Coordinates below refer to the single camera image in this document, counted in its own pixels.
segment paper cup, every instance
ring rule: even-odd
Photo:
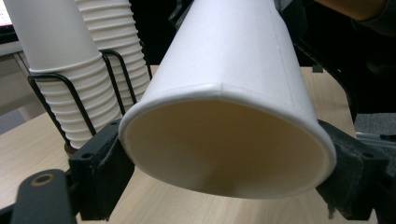
[[[118,25],[109,25],[109,26],[101,26],[101,27],[94,27],[90,28],[89,31],[92,35],[92,38],[95,39],[102,39],[102,38],[109,38],[113,35],[125,34],[134,32],[134,22],[129,21],[125,23],[120,23]]]
[[[228,197],[300,194],[335,165],[272,0],[195,1],[119,134],[146,174]]]
[[[124,14],[131,11],[131,4],[126,1],[77,1],[78,9],[83,13],[84,18],[99,18],[111,14]]]
[[[74,1],[6,0],[5,4],[33,70],[56,70],[99,53]]]
[[[96,46],[99,49],[114,49],[120,44],[139,44],[139,38],[137,37],[137,32],[135,34],[119,35],[113,36],[111,38],[104,38],[100,40],[95,40]]]
[[[98,107],[98,109],[92,112],[87,111],[87,113],[95,130],[99,131],[97,130],[97,127],[101,127],[104,123],[120,117],[120,108],[118,107],[117,99],[112,99],[105,105]],[[62,123],[62,127],[65,130],[81,130],[87,128],[87,125],[80,114],[77,114],[75,119],[61,119],[57,117],[57,120]]]
[[[90,28],[95,28],[95,27],[99,28],[99,27],[117,25],[120,23],[125,23],[133,20],[134,19],[132,18],[132,12],[131,12],[129,14],[124,14],[124,15],[111,15],[96,20],[85,20],[85,23]]]
[[[80,96],[81,102],[84,104],[85,108],[89,108],[90,105],[96,105],[97,102],[101,102],[102,98],[111,95],[112,98],[116,98],[114,90],[111,86],[111,83],[107,83],[106,86],[99,92],[94,92],[87,96]],[[71,97],[70,100],[59,101],[56,99],[55,101],[51,101],[46,99],[47,103],[51,107],[53,112],[64,112],[64,111],[77,111],[78,107],[76,102]]]

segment stack of paper cups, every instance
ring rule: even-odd
[[[76,0],[84,21],[99,49],[112,49],[125,61],[129,79],[139,101],[149,85],[140,39],[127,0]],[[131,93],[117,58],[110,58],[125,110],[133,105]]]
[[[102,54],[73,0],[6,0],[30,71],[57,73],[75,86],[95,130],[121,117]],[[92,134],[69,89],[61,81],[37,82],[71,147]]]

